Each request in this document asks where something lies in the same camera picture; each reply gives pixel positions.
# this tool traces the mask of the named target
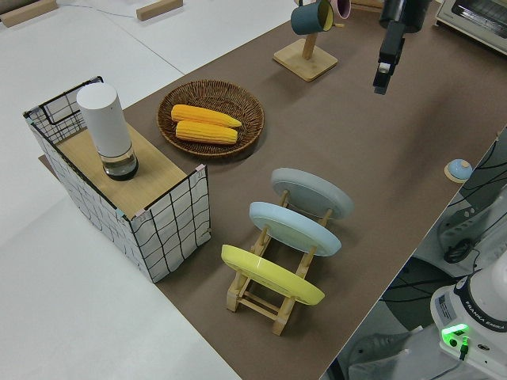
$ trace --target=glass base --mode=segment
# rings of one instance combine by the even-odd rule
[[[105,173],[115,181],[130,180],[139,168],[139,162],[132,149],[116,159],[105,157],[101,159]]]

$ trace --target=corn cob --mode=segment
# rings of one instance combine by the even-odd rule
[[[198,143],[232,145],[238,141],[238,132],[215,124],[182,120],[176,126],[176,137]]]
[[[173,109],[171,109],[171,119],[176,122],[193,120],[201,123],[216,124],[221,127],[241,127],[241,121],[225,113],[186,104],[175,104]]]

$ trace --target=white grid storage box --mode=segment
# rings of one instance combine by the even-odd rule
[[[211,237],[208,168],[197,167],[132,219],[116,207],[58,148],[86,128],[76,102],[81,85],[25,112],[55,175],[79,210],[152,282],[174,271]]]

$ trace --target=wicker tray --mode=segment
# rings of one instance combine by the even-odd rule
[[[178,104],[209,108],[238,119],[242,122],[238,128],[238,142],[234,145],[219,145],[177,138],[171,110]],[[180,85],[164,97],[158,107],[157,125],[167,141],[179,149],[201,157],[222,158],[243,151],[257,140],[264,127],[264,111],[255,97],[237,85],[201,80]]]

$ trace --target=brown tabletop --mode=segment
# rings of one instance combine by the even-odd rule
[[[345,28],[318,35],[317,46],[338,64],[313,82],[273,60],[299,38],[287,23],[125,110],[127,121],[187,173],[208,164],[212,239],[157,285],[242,378],[317,379],[458,191],[444,166],[455,158],[475,165],[504,127],[507,60],[434,26],[436,8],[421,32],[406,35],[386,96],[372,88],[385,33],[379,14],[355,11]],[[265,129],[250,156],[202,160],[161,136],[161,99],[203,78],[233,82],[263,105]],[[296,304],[275,336],[259,313],[226,309],[234,272],[220,249],[254,243],[249,205],[277,202],[269,179],[280,167],[327,179],[356,209],[328,224],[343,248],[316,257],[307,275],[326,297],[317,306]],[[265,257],[291,270],[300,259],[276,242]]]

